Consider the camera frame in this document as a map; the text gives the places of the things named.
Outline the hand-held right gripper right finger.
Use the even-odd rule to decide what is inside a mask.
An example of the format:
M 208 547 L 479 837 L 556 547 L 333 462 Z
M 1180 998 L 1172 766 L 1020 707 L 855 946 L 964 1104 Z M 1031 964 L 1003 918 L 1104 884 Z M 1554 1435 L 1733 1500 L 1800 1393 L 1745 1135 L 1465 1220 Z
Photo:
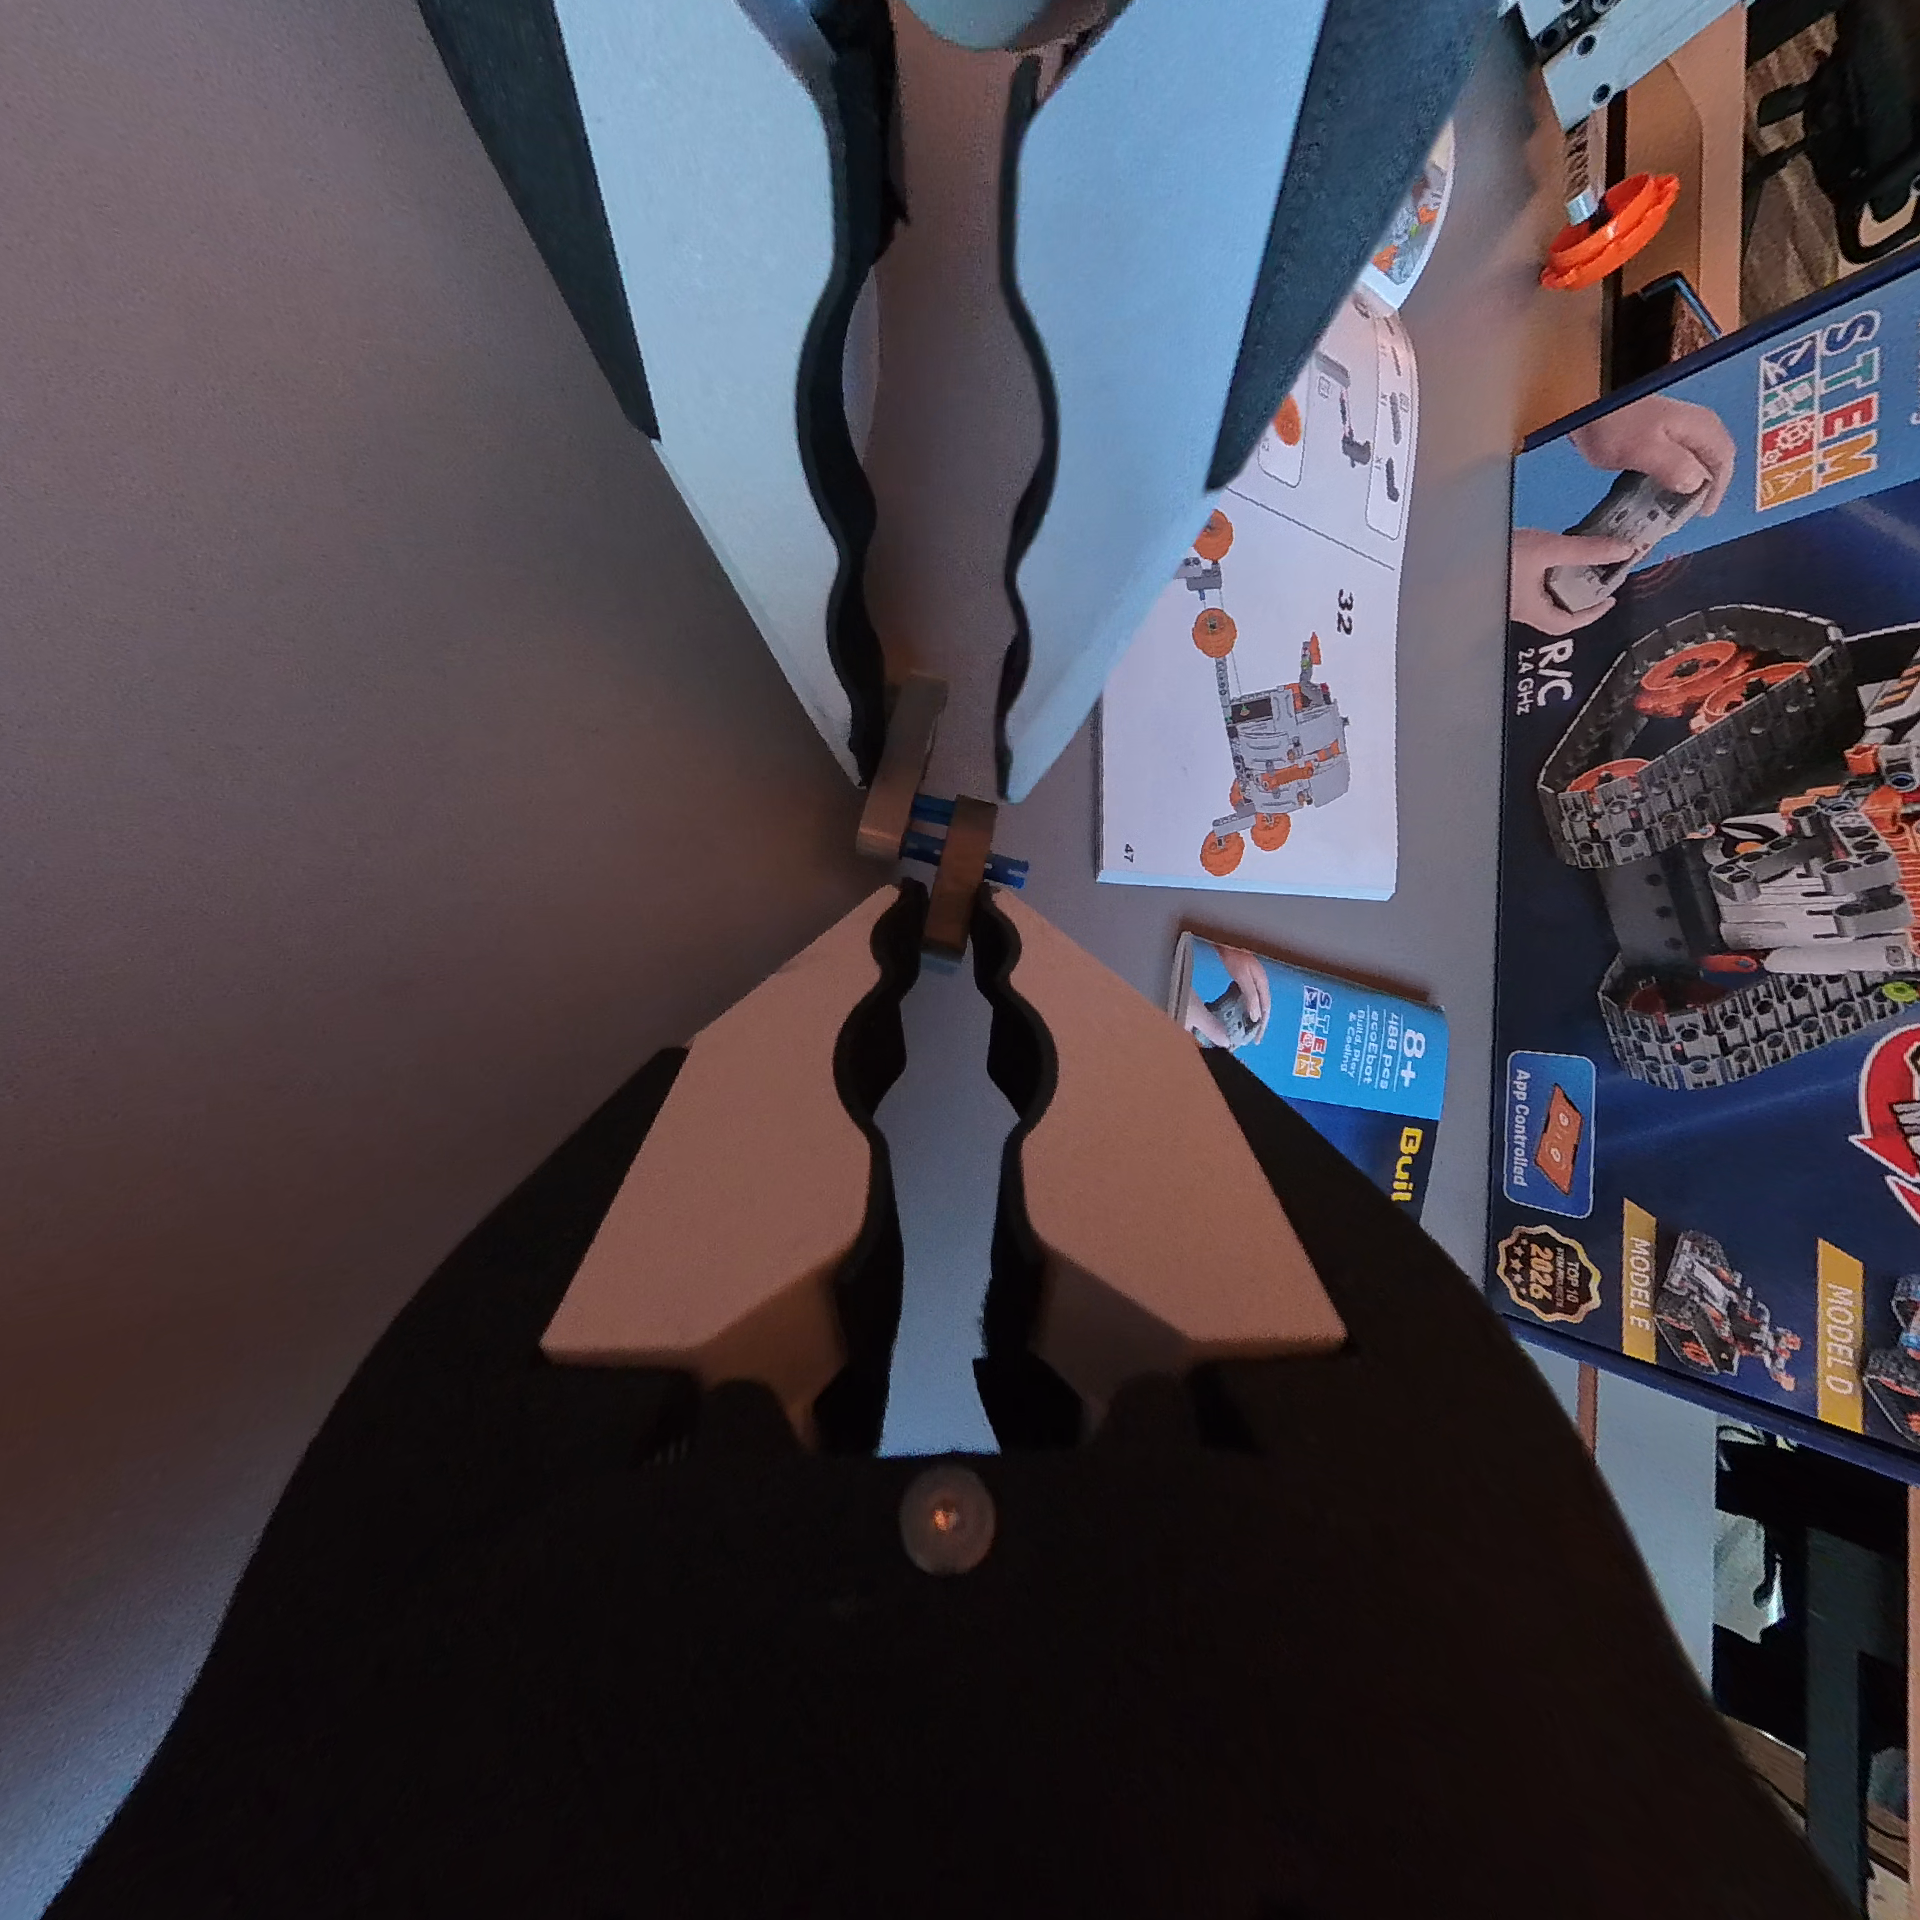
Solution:
M 1198 1044 L 1011 894 L 973 964 L 999 1166 L 976 1385 L 999 1449 L 1067 1449 L 1127 1382 L 1345 1346 Z

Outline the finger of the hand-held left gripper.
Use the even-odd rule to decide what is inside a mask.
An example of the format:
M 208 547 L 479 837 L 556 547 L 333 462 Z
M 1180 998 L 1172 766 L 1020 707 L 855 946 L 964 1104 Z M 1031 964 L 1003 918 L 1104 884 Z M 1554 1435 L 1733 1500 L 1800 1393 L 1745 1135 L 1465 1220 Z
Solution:
M 999 724 L 1020 803 L 1201 532 L 1328 3 L 1133 3 L 1019 65 L 1006 291 L 1044 399 L 1011 554 L 1027 668 Z
M 654 440 L 855 784 L 886 737 L 843 390 L 893 204 L 886 3 L 560 3 Z

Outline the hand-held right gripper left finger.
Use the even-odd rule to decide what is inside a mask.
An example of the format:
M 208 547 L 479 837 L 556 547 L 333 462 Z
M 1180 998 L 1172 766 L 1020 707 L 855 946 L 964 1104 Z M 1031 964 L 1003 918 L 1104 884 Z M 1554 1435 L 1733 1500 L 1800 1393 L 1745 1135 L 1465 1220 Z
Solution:
M 922 888 L 877 888 L 706 1024 L 543 1350 L 758 1382 L 826 1449 L 872 1451 L 903 1240 L 877 1104 L 904 1067 Z

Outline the light grey technic beam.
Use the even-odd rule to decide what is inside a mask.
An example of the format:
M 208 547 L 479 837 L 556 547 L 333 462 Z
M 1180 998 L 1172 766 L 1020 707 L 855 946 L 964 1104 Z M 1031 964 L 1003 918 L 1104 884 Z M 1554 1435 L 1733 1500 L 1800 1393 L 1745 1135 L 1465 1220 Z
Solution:
M 968 957 L 973 909 L 995 858 L 997 806 L 957 798 L 951 806 L 915 806 L 915 845 L 934 852 L 922 949 L 939 968 Z

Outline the dark grey technic beam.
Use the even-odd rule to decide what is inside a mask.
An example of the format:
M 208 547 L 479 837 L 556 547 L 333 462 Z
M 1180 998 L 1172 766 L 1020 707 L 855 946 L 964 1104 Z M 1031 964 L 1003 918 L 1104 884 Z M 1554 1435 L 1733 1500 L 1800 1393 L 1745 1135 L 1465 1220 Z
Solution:
M 881 760 L 867 788 L 855 830 L 855 853 L 872 861 L 900 861 L 914 821 L 915 798 L 934 753 L 947 682 L 911 676 L 892 689 Z

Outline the grey desk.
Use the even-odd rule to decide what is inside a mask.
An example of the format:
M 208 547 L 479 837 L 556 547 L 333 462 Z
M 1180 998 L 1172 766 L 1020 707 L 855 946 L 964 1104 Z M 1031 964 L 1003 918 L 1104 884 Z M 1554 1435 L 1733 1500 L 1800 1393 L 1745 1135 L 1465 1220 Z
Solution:
M 876 613 L 1003 613 L 1031 390 L 997 305 L 1008 61 L 900 18 Z M 1083 731 L 1006 841 L 1165 994 L 1206 921 L 1440 1003 L 1427 1229 L 1479 1266 L 1505 463 L 1546 399 L 1532 73 L 1462 96 L 1406 324 L 1386 904 L 1092 877 Z M 939 776 L 992 788 L 992 689 Z M 415 3 L 2 7 L 2 1915 L 153 1756 L 404 1301 L 659 1045 L 877 873 L 625 422 Z

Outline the blue robot kit manual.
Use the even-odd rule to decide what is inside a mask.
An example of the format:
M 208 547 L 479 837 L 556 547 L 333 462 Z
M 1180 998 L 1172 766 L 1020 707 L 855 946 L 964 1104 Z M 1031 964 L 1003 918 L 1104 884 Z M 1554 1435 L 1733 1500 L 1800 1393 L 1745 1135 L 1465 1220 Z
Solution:
M 1179 938 L 1167 1007 L 1421 1216 L 1450 1078 L 1440 1010 L 1195 933 Z

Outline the grey orange toy robot model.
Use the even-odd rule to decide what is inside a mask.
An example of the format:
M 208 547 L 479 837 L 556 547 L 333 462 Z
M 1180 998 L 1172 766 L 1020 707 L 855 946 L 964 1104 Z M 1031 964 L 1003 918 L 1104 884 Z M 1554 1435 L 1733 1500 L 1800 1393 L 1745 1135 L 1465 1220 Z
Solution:
M 1654 73 L 1703 22 L 1697 3 L 1501 3 L 1517 14 L 1563 129 L 1568 226 L 1553 240 L 1540 286 L 1577 294 L 1618 275 L 1660 234 L 1680 176 L 1607 183 L 1607 111 Z

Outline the open instruction booklet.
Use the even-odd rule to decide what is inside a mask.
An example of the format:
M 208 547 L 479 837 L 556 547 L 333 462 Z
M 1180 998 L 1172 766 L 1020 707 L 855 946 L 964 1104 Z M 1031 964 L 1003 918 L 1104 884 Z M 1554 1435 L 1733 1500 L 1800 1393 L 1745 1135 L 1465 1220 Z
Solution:
M 1100 880 L 1396 894 L 1397 617 L 1420 440 L 1400 305 L 1452 184 L 1446 125 L 1104 686 Z

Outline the blue robot kit box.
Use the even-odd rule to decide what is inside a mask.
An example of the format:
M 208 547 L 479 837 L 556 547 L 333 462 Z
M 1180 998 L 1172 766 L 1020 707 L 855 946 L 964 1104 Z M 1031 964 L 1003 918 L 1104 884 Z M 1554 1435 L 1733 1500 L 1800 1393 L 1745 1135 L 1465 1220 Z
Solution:
M 1918 252 L 1512 501 L 1488 1292 L 1918 1485 Z

